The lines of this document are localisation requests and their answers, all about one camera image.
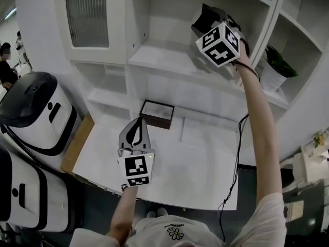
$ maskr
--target cabinet door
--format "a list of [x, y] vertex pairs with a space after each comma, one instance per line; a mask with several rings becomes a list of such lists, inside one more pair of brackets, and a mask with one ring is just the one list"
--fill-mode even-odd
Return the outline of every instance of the cabinet door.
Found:
[[125, 0], [55, 0], [68, 60], [126, 64]]

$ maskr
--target person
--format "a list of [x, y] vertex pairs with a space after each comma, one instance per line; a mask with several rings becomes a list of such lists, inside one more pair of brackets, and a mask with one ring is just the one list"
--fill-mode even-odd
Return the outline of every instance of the person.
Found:
[[0, 81], [8, 91], [17, 82], [18, 76], [13, 72], [7, 60], [10, 60], [10, 44], [6, 42], [0, 47]]
[[27, 63], [30, 66], [30, 68], [32, 69], [31, 63], [26, 55], [26, 51], [25, 51], [25, 47], [23, 45], [22, 36], [21, 36], [20, 31], [17, 32], [16, 50], [18, 50], [19, 55], [20, 55], [20, 63], [21, 64]]
[[[283, 214], [281, 174], [275, 122], [259, 79], [252, 72], [250, 61], [241, 42], [241, 56], [237, 64], [241, 75], [250, 117], [253, 147], [257, 164], [257, 207], [231, 246], [284, 246], [286, 227]], [[168, 246], [225, 246], [208, 227], [198, 221], [166, 215], [164, 209], [149, 213], [136, 224], [132, 235], [135, 200], [138, 187], [127, 187], [112, 217], [109, 233], [105, 236], [77, 229], [70, 247], [168, 247]]]

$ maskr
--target black lid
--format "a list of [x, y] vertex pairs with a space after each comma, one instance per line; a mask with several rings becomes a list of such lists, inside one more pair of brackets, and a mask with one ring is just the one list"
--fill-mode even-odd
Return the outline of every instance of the black lid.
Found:
[[7, 221], [11, 212], [12, 162], [8, 151], [0, 145], [0, 221]]
[[47, 106], [57, 87], [57, 79], [46, 72], [21, 77], [0, 102], [0, 124], [27, 127]]

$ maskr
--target white flower pot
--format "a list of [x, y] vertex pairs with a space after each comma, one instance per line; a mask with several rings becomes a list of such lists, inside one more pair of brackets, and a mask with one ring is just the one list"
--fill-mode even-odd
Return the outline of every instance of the white flower pot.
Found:
[[276, 91], [287, 78], [277, 73], [267, 62], [261, 76], [261, 86], [268, 92]]

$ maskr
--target ceiling light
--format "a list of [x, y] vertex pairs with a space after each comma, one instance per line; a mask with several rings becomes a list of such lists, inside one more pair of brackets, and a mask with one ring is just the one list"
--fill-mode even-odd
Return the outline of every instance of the ceiling light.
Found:
[[15, 7], [13, 10], [11, 10], [10, 13], [5, 17], [5, 20], [7, 20], [8, 18], [10, 18], [11, 15], [13, 15], [16, 12], [16, 9], [17, 8]]

